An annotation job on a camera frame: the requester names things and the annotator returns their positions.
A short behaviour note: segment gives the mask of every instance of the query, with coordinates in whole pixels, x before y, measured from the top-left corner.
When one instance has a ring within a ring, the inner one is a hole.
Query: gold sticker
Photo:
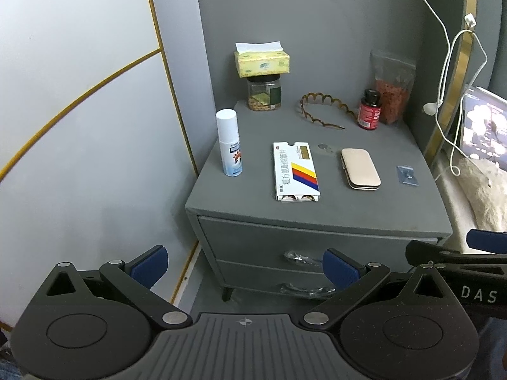
[[[300,147],[301,150],[301,158],[303,160],[310,160],[310,153],[308,152],[308,147]]]

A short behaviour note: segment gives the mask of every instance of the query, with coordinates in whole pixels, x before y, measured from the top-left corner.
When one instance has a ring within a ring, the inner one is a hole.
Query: nightstand
[[[345,130],[324,128],[303,118],[297,107],[252,111],[237,103],[243,173],[227,177],[213,148],[188,198],[192,227],[220,284],[301,297],[331,289],[321,269],[333,247],[361,264],[383,263],[407,271],[411,240],[442,244],[451,224],[430,170],[408,128],[383,125],[361,129],[350,115],[331,106],[319,118]],[[273,143],[308,142],[318,177],[318,203],[275,200]],[[337,150],[366,149],[382,185],[351,189]],[[401,184],[396,166],[411,166],[419,186]]]

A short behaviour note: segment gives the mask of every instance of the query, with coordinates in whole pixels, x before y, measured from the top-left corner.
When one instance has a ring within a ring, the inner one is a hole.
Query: red stripe
[[[302,171],[296,170],[295,168],[292,169],[292,173],[296,176],[302,177],[305,180],[309,181],[310,183],[317,184],[317,179],[309,176],[306,173],[303,173]]]

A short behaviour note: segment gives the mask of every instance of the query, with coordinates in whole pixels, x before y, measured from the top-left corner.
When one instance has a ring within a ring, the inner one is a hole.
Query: gray ribbed plate
[[[367,380],[324,333],[300,329],[286,314],[202,314],[167,330],[143,358],[108,380]]]

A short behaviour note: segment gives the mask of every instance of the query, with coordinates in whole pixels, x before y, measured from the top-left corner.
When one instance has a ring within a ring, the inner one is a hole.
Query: red label
[[[357,123],[366,130],[374,130],[379,125],[380,107],[370,107],[364,104],[359,106]]]

